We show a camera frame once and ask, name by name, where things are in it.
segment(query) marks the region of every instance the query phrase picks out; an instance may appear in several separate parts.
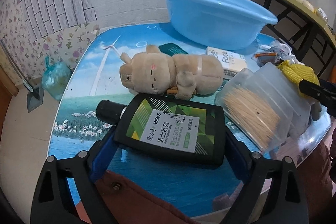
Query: teal plastic bag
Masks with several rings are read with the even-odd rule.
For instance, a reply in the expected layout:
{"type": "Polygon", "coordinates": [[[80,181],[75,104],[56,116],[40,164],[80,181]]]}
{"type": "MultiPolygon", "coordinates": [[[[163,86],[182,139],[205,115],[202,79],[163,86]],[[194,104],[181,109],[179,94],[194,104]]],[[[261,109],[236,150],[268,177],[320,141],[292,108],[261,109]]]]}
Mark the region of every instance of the teal plastic bag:
{"type": "Polygon", "coordinates": [[[60,101],[71,77],[71,70],[63,62],[49,65],[49,56],[45,58],[46,71],[42,77],[42,88],[60,101]]]}

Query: floral wallpaper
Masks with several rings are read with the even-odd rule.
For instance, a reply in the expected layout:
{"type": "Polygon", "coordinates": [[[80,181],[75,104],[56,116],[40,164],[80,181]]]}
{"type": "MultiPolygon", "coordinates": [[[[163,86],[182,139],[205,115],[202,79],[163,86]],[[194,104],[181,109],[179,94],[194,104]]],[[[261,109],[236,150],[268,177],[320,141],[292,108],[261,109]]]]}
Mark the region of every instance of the floral wallpaper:
{"type": "MultiPolygon", "coordinates": [[[[68,67],[75,68],[88,45],[99,34],[99,30],[97,21],[93,21],[62,29],[33,41],[24,22],[20,0],[0,0],[0,39],[28,79],[43,75],[44,58],[47,55],[51,64],[63,61],[68,67]]],[[[11,65],[4,62],[2,55],[0,58],[1,65],[11,80],[20,84],[11,65]]]]}

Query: blue plastic basin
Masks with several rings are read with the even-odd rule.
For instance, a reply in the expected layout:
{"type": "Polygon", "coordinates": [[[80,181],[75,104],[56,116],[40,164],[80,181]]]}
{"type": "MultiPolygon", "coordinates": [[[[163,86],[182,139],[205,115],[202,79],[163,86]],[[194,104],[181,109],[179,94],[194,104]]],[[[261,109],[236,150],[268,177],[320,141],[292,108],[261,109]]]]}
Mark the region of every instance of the blue plastic basin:
{"type": "Polygon", "coordinates": [[[277,24],[269,10],[250,0],[166,0],[170,21],[197,43],[225,50],[250,45],[266,24],[277,24]]]}

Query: bottle cap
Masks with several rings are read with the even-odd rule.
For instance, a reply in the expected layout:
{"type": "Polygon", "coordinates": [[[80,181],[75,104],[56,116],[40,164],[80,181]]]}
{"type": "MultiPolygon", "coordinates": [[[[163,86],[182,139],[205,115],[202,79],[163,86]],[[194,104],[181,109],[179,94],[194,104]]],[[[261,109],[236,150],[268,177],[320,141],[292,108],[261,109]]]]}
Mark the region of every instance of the bottle cap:
{"type": "Polygon", "coordinates": [[[120,121],[120,117],[124,113],[126,107],[127,106],[123,104],[118,104],[109,100],[102,100],[97,105],[97,119],[116,126],[120,121]]]}

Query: tile floor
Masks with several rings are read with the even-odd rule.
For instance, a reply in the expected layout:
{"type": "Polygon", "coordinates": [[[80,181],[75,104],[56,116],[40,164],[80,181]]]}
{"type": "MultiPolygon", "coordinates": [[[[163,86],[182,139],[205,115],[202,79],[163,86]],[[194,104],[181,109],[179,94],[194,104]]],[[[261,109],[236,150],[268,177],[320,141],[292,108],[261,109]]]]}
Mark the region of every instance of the tile floor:
{"type": "Polygon", "coordinates": [[[0,145],[0,185],[18,216],[30,223],[31,203],[58,102],[45,92],[43,104],[28,113],[26,96],[27,90],[21,89],[6,114],[0,145]]]}

